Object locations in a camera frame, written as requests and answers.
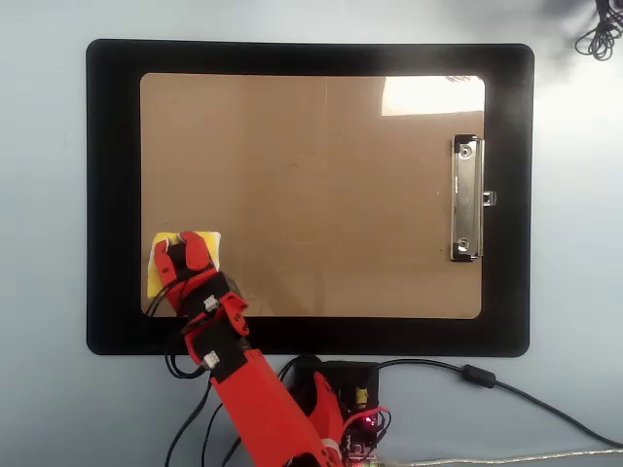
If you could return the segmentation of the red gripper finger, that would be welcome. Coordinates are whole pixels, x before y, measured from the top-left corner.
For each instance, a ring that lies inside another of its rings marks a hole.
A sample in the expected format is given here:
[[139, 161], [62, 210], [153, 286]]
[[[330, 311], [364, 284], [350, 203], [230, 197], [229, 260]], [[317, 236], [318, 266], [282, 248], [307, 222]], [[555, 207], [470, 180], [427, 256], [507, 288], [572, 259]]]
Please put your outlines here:
[[185, 264], [189, 270], [217, 269], [217, 232], [186, 231], [178, 238], [186, 247]]
[[184, 268], [184, 243], [180, 239], [155, 240], [152, 244], [152, 292], [160, 292]]

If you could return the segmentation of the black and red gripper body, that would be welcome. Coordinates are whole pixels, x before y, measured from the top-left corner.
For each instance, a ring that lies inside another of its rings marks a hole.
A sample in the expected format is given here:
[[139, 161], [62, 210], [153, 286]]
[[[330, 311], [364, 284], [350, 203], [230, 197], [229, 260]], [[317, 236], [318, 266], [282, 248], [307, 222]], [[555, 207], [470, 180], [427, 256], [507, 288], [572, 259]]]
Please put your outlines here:
[[222, 271], [210, 269], [181, 280], [167, 293], [175, 315], [192, 320], [201, 313], [209, 313], [228, 293], [239, 295], [234, 280]]

